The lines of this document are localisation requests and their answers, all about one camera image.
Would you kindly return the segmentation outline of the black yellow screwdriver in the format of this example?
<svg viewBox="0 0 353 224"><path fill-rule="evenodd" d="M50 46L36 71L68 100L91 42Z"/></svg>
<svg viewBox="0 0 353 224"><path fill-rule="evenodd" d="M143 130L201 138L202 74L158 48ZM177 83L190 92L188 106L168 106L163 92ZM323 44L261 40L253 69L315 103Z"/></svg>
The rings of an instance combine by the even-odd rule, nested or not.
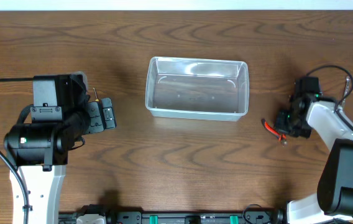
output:
<svg viewBox="0 0 353 224"><path fill-rule="evenodd" d="M95 101L99 102L98 94L97 94L97 91L96 91L95 87L93 88L93 91L94 91L94 95L95 95Z"/></svg>

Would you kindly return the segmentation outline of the red handled pliers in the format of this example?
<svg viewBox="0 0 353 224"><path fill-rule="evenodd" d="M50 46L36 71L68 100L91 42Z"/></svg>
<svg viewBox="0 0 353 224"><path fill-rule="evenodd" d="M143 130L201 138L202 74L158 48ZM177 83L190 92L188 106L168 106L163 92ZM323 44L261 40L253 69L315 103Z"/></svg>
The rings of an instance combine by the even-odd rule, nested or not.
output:
<svg viewBox="0 0 353 224"><path fill-rule="evenodd" d="M276 131L275 129L273 129L265 119L261 119L261 123L263 125L263 127L270 132L272 135L274 135L278 142L282 145L282 146L286 146L287 145L287 137L285 134L281 134L278 131Z"/></svg>

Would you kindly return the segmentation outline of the small silver wrench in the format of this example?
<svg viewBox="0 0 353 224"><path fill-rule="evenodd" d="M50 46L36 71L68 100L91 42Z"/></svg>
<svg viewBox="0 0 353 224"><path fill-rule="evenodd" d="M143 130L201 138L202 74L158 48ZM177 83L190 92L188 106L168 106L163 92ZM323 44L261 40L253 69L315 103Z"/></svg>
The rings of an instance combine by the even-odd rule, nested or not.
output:
<svg viewBox="0 0 353 224"><path fill-rule="evenodd" d="M343 96L342 96L342 100L341 100L341 102L340 102L340 104L339 104L342 109L344 109L344 107L345 107L345 104L346 104L346 97L348 96L349 91L350 91L350 85L351 85L351 79L350 79L350 77L347 75L347 76L346 76L346 85L345 85L344 93L343 93Z"/></svg>

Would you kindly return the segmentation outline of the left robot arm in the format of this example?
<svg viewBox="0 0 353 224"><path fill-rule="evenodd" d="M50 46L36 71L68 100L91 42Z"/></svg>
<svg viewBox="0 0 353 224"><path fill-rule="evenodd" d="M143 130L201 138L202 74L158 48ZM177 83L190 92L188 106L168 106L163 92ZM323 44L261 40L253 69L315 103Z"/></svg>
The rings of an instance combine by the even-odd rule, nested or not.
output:
<svg viewBox="0 0 353 224"><path fill-rule="evenodd" d="M116 127L110 98L90 101L83 72L32 79L33 104L4 138L11 176L13 223L58 223L68 153L83 136Z"/></svg>

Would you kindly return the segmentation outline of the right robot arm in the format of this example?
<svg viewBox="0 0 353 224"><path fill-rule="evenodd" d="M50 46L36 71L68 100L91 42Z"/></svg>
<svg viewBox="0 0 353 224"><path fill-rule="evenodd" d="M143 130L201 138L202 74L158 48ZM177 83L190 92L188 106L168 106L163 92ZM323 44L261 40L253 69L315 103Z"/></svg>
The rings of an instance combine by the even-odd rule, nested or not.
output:
<svg viewBox="0 0 353 224"><path fill-rule="evenodd" d="M333 98L324 97L316 77L295 81L290 108L281 110L274 128L308 138L316 131L329 149L317 191L287 205L288 223L353 220L353 123Z"/></svg>

